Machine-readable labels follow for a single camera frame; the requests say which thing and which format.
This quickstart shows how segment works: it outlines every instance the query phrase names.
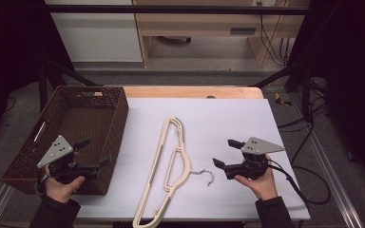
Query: beige clothes hanger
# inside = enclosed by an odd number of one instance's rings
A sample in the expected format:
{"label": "beige clothes hanger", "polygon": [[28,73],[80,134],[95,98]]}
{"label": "beige clothes hanger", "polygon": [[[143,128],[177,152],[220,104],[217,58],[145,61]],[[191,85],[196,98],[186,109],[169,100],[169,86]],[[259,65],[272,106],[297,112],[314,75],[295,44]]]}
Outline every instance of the beige clothes hanger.
{"label": "beige clothes hanger", "polygon": [[[141,218],[144,212],[144,207],[146,205],[147,202],[147,197],[149,194],[149,190],[153,181],[153,178],[156,174],[156,169],[160,160],[160,156],[162,155],[162,150],[163,150],[163,145],[164,145],[164,141],[165,141],[165,136],[167,134],[167,130],[168,127],[170,126],[170,124],[174,124],[177,126],[177,134],[179,136],[179,146],[175,147],[173,150],[173,154],[171,157],[171,161],[170,164],[168,165],[168,171],[167,171],[167,175],[164,181],[164,190],[168,192],[161,208],[155,212],[154,214],[154,218],[152,221],[150,221],[149,223],[145,224],[145,225],[141,225]],[[170,117],[167,118],[167,120],[164,122],[163,125],[163,130],[162,130],[162,135],[160,137],[160,141],[159,141],[159,145],[158,145],[158,149],[157,149],[157,153],[156,153],[156,158],[155,161],[153,163],[153,167],[152,167],[152,171],[150,173],[150,177],[149,180],[146,184],[146,187],[144,189],[144,194],[141,198],[141,202],[139,204],[138,207],[138,211],[136,212],[135,218],[133,219],[132,225],[134,228],[154,228],[156,226],[159,225],[159,223],[161,222],[163,215],[165,213],[165,210],[167,209],[168,203],[171,201],[175,191],[177,190],[177,188],[179,188],[181,185],[183,185],[185,183],[185,181],[188,179],[188,176],[190,173],[193,174],[200,174],[201,172],[209,172],[210,174],[212,174],[212,172],[208,169],[204,169],[202,171],[195,171],[195,170],[191,170],[191,161],[188,158],[188,155],[185,152],[185,148],[184,148],[184,138],[183,138],[183,123],[175,118],[175,117]],[[180,153],[182,156],[182,161],[184,164],[184,169],[182,171],[182,175],[177,179],[177,181],[172,185],[169,186],[168,185],[168,178],[170,176],[170,172],[171,172],[171,167],[173,165],[174,162],[174,158],[176,156],[176,153]]]}

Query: white tabletop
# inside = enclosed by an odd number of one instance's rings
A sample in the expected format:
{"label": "white tabletop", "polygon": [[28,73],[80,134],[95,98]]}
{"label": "white tabletop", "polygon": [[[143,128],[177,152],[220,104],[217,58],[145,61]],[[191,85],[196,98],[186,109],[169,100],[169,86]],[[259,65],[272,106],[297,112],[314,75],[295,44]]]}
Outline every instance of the white tabletop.
{"label": "white tabletop", "polygon": [[[227,140],[246,142],[250,137],[283,145],[268,101],[265,99],[128,99],[129,113],[123,142],[114,174],[106,196],[74,196],[82,208],[80,219],[133,220],[148,180],[162,132],[168,117],[182,121],[185,150],[192,169],[209,168],[215,180],[207,186],[208,173],[190,175],[177,189],[163,220],[249,220],[257,219],[257,198],[250,189],[235,180],[228,180],[215,167],[212,158],[226,164],[241,163],[238,149]],[[159,167],[149,192],[144,219],[162,205],[166,169],[173,148],[178,145],[177,134],[170,127]],[[269,154],[296,181],[286,152]],[[181,174],[183,161],[177,159],[169,185]],[[279,195],[283,197],[292,219],[309,219],[303,201],[289,181],[274,170]]]}

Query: human hand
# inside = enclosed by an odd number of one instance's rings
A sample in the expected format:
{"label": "human hand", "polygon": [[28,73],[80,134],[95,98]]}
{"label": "human hand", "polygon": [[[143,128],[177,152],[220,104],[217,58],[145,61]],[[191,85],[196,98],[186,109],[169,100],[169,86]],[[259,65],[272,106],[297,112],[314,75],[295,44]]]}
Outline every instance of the human hand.
{"label": "human hand", "polygon": [[[49,175],[48,166],[46,166],[46,174]],[[47,196],[53,200],[57,200],[62,203],[67,203],[73,193],[76,193],[78,188],[85,181],[85,177],[79,177],[69,184],[62,184],[54,178],[48,178],[46,180]]]}
{"label": "human hand", "polygon": [[261,200],[270,200],[278,196],[277,187],[275,186],[274,174],[272,169],[268,167],[262,177],[256,180],[248,180],[247,178],[236,175],[234,178],[236,181],[240,182],[242,185],[249,187],[257,198]]}

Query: floor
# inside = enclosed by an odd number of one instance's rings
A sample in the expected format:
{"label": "floor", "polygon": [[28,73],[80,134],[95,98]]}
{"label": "floor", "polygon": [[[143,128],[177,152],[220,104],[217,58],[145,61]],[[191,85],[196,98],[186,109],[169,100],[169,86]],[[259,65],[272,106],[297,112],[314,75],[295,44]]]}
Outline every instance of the floor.
{"label": "floor", "polygon": [[[275,44],[275,47],[278,50],[279,44]],[[105,85],[249,86],[282,68],[273,61],[268,61],[265,67],[258,67],[248,42],[243,37],[230,39],[193,37],[189,44],[181,40],[158,38],[153,41],[147,67],[126,63],[113,66],[114,68],[108,66],[103,68],[97,65],[79,65],[78,70],[94,82]],[[71,79],[67,80],[70,84],[75,83]],[[286,78],[281,78],[263,89],[264,97],[270,101],[277,125],[287,124],[299,117],[295,105],[299,104],[299,93],[285,93],[282,90],[285,80]],[[37,85],[33,84],[10,95],[15,99],[9,100],[9,105],[13,104],[13,108],[4,114],[0,124],[0,174],[18,151],[38,117],[37,91]],[[290,102],[292,105],[277,104],[276,92],[279,92],[283,102]],[[312,96],[315,98],[319,95],[313,93]],[[322,101],[317,101],[316,106],[321,105],[319,103]],[[345,218],[346,213],[341,213],[341,209],[346,209],[349,202],[343,201],[343,196],[334,192],[327,204],[312,205],[310,210],[312,219],[305,221],[303,227],[365,227],[364,167],[362,164],[347,161],[343,143],[333,123],[324,114],[326,112],[323,111],[315,117],[313,132],[316,135],[312,135],[304,144],[302,152],[298,155],[297,165],[312,168],[320,175],[324,175],[324,167],[321,167],[316,151],[322,149],[324,154],[329,154],[329,161],[334,164],[340,186],[345,190],[347,197],[345,199],[349,199],[354,206],[357,220]],[[289,157],[294,156],[306,136],[307,131],[304,130],[303,124],[281,131]],[[320,180],[301,170],[296,171],[296,175],[300,188],[309,199],[318,201],[326,199],[327,191]],[[33,208],[38,203],[38,198],[14,191],[7,208],[2,212],[0,227],[27,227],[27,221],[30,220]],[[350,221],[362,224],[350,224]],[[259,225],[249,223],[246,227],[259,227]]]}

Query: cabinet door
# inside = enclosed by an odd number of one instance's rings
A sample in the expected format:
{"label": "cabinet door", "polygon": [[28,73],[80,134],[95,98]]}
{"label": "cabinet door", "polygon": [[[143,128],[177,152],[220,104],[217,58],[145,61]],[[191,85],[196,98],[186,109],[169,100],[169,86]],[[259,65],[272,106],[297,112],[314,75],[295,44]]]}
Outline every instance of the cabinet door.
{"label": "cabinet door", "polygon": [[[47,4],[131,5],[128,0],[47,0]],[[141,62],[134,14],[52,13],[72,62]]]}

